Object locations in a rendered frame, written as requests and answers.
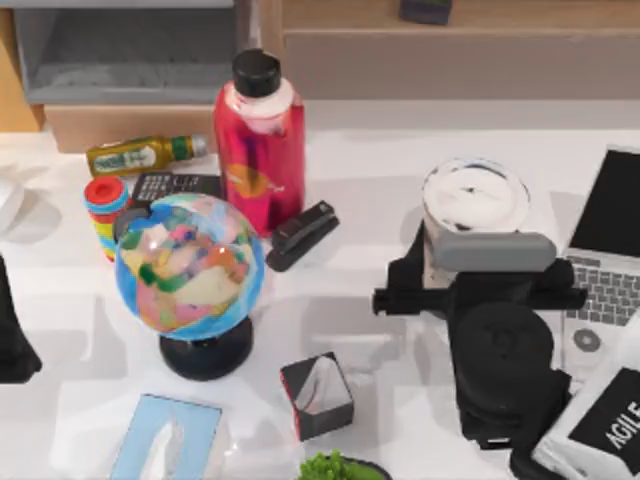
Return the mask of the silver laptop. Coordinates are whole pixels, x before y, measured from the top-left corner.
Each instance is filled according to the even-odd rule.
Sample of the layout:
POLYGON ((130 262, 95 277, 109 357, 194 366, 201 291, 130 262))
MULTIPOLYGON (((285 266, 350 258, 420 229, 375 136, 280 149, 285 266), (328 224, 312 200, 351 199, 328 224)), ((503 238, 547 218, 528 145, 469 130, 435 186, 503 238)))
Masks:
POLYGON ((562 368, 581 384, 640 309, 640 152, 606 153, 565 253, 588 291, 562 313, 562 368))

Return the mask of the white cup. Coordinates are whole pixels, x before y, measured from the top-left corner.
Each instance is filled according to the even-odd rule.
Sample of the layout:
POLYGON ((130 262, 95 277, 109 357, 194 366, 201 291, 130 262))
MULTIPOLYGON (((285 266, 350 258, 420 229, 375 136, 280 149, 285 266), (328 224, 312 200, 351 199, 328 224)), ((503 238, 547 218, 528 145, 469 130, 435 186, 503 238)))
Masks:
POLYGON ((422 186, 425 288, 446 288, 454 272, 435 264, 434 243, 445 233, 512 233, 530 210, 527 186, 503 165, 457 158, 436 166, 422 186))

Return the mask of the black stapler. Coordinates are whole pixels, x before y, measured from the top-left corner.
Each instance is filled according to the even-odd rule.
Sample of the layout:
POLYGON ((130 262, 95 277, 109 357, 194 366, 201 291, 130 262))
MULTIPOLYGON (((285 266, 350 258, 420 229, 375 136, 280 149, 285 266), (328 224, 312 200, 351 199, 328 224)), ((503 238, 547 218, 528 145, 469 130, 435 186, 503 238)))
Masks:
POLYGON ((266 264, 276 272, 287 271, 338 225, 334 208, 325 201, 316 203, 272 232, 266 264))

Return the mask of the red bottle with black cap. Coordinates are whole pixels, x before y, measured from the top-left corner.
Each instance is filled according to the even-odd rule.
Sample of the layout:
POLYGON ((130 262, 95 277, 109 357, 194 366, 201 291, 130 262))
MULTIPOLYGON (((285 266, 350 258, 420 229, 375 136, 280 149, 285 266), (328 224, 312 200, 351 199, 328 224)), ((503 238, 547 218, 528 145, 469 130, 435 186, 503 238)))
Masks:
POLYGON ((216 98, 213 127, 224 196, 260 235, 301 213, 305 110, 278 58, 261 48, 234 57, 232 79, 216 98))

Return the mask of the grey-brown cupboard front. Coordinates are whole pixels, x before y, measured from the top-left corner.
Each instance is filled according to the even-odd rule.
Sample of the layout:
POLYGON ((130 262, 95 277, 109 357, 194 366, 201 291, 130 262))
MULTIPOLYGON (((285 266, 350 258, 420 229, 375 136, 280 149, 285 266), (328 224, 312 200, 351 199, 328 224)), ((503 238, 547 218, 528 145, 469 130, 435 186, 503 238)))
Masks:
POLYGON ((285 50, 316 100, 640 100, 640 36, 307 32, 285 50))

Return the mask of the green potted plant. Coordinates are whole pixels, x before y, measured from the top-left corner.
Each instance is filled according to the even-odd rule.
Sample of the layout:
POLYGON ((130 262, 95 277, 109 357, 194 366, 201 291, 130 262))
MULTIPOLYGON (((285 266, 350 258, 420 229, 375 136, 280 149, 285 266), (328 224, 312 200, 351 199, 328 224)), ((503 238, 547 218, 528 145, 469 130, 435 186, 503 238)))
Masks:
POLYGON ((374 462, 345 457, 338 450, 319 452, 299 466, 295 480, 393 480, 374 462))

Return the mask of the small dark object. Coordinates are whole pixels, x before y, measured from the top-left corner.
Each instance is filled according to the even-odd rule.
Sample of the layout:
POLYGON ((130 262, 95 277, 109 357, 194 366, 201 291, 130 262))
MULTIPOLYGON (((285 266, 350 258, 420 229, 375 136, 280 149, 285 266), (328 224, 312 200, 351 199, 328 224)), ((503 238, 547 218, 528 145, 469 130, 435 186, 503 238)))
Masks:
POLYGON ((405 21, 425 25, 447 25, 453 0, 400 0, 398 14, 405 21))

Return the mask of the black calculator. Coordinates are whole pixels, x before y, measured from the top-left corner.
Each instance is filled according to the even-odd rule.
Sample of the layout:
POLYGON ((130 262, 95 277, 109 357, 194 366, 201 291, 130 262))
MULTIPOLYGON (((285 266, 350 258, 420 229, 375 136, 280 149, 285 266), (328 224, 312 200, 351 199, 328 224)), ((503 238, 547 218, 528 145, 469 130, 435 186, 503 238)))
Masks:
POLYGON ((217 175, 144 173, 133 188, 134 203, 151 203, 177 193, 200 193, 219 197, 220 179, 217 175))

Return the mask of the wooden shelf unit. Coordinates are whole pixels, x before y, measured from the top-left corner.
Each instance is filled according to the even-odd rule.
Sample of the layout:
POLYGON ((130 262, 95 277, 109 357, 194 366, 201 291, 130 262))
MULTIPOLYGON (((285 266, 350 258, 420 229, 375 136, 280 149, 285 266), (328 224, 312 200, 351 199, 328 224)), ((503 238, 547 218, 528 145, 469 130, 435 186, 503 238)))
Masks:
POLYGON ((447 25, 399 17, 400 0, 252 0, 258 37, 279 56, 292 33, 640 36, 640 0, 453 0, 447 25))

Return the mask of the olive green bottle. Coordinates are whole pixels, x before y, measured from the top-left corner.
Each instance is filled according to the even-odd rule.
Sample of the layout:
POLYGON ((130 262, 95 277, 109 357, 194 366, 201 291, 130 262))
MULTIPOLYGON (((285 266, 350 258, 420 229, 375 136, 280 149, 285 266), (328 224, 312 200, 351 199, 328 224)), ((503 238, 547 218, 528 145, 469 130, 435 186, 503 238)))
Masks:
POLYGON ((128 176, 169 167, 208 154, 206 136, 148 136, 97 146, 86 152, 91 175, 128 176))

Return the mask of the light blue tissue box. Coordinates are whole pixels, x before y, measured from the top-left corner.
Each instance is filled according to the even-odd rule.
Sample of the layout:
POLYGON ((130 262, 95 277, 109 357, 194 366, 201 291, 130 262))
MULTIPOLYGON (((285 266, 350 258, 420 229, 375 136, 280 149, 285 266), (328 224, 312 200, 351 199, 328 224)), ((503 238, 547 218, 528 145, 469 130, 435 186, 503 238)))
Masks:
POLYGON ((144 394, 109 480, 221 480, 226 443, 221 408, 144 394))

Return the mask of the stack of coloured rings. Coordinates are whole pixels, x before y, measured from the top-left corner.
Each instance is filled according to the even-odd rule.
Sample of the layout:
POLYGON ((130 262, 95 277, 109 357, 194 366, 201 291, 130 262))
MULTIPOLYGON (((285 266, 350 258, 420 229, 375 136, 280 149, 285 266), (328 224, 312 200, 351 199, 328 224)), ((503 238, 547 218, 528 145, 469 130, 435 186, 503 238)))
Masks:
POLYGON ((119 214, 130 205, 127 185, 117 176, 93 178, 84 189, 84 204, 109 261, 115 258, 114 225, 119 214))

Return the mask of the pale wooden drawer front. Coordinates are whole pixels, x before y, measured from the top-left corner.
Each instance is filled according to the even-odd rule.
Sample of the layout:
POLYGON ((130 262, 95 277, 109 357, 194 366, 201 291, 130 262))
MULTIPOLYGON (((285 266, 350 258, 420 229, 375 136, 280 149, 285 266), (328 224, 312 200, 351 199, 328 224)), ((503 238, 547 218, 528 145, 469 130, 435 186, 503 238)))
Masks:
POLYGON ((44 113, 62 153, 148 137, 210 135, 208 105, 46 105, 44 113))

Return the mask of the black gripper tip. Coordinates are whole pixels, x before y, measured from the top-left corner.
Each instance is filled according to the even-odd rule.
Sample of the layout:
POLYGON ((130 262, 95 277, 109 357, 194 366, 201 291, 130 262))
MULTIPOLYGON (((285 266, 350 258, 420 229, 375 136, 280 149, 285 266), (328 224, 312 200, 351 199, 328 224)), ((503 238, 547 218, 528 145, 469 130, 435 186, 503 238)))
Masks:
POLYGON ((24 334, 13 303, 6 264, 0 254, 0 384, 24 384, 43 367, 24 334))

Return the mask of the wooden cupboard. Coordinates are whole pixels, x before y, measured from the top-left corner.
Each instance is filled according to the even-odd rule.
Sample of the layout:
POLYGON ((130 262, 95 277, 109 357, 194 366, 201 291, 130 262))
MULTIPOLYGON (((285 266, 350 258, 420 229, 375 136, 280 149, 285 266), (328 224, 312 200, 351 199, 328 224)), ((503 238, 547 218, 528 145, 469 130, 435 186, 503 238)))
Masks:
POLYGON ((40 132, 44 122, 43 106, 25 100, 12 10, 0 8, 0 133, 40 132))

